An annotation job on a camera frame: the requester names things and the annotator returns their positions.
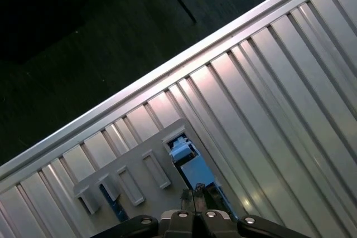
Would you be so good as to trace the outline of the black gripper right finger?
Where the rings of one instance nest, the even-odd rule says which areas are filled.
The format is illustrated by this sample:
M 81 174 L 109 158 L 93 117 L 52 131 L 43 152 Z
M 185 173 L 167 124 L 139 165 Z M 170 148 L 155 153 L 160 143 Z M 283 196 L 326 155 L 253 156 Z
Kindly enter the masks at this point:
M 208 237 L 306 237 L 285 226 L 256 215 L 235 216 L 220 187 L 198 183 L 194 196 L 195 212 Z

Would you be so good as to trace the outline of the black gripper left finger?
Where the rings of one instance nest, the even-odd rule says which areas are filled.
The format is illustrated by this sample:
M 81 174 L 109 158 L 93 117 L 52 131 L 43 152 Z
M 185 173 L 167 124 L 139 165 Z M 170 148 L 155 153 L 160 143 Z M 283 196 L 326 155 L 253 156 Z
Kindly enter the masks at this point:
M 159 220 L 139 215 L 97 234 L 97 237 L 193 237 L 195 209 L 192 198 L 192 190 L 183 190 L 179 210 L 165 211 Z

